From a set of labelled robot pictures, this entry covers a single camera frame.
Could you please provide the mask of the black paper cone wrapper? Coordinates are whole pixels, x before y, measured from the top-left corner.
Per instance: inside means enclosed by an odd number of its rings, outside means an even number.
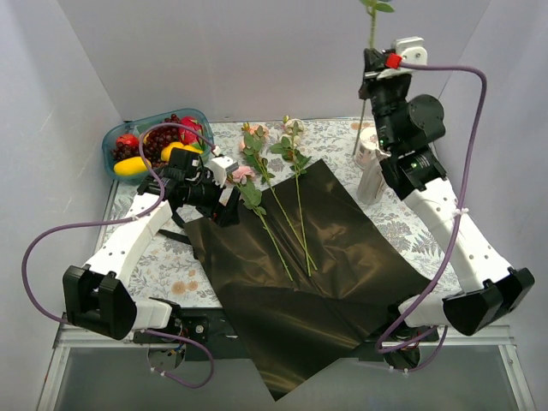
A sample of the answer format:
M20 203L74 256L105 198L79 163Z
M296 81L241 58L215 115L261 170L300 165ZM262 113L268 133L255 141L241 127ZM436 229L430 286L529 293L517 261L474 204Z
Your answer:
M229 322L275 399L384 328L396 307L428 283L325 162L310 165L300 185L307 246L318 267L311 276L270 191L262 194L265 219L293 281L246 207L239 207L237 225L219 227L203 217L185 226ZM275 189L300 231L294 179Z

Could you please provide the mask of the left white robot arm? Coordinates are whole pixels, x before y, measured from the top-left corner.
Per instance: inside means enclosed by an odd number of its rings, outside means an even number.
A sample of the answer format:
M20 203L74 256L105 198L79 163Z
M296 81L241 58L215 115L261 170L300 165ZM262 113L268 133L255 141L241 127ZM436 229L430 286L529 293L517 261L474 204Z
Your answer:
M236 160L224 155L204 162L196 152L174 149L157 177L138 187L128 223L115 229L107 242L82 266L71 265L63 275L67 321L74 326L122 340L132 331L152 329L163 342L182 332L181 308L163 299L135 300L129 279L153 237L169 221L183 226L177 210L189 205L220 225L238 221L239 194L227 203L221 195Z

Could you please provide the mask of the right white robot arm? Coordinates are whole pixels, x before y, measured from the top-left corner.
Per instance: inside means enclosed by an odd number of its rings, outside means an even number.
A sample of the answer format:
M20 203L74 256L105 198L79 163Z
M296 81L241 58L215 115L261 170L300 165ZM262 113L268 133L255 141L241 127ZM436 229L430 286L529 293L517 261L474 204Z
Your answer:
M413 71L431 70L424 56L364 51L359 96L371 102L378 143L388 155L380 162L384 179L444 249L435 277L388 317L381 342L390 335L407 340L422 326L428 332L450 326L472 336L512 313L535 283L529 269L516 269L496 252L468 214L464 198L472 155L465 157L456 194L432 152L430 144L446 133L444 107L432 95L408 98Z

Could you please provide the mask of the white rose stem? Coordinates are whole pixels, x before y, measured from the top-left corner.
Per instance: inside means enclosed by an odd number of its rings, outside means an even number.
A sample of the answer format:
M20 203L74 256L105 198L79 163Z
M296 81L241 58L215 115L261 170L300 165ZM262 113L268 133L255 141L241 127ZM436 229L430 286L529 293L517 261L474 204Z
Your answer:
M369 49L373 49L375 46L376 38L376 29L377 29L377 17L378 13L394 13L395 10L390 4L391 0L360 0L360 3L364 6L365 11L370 19L369 34L367 38L367 45ZM358 151L358 145L360 143L360 133L362 130L362 125L365 119L365 110L366 102L362 101L361 111L360 111L360 120L359 128L354 141L354 150L353 154L356 154Z

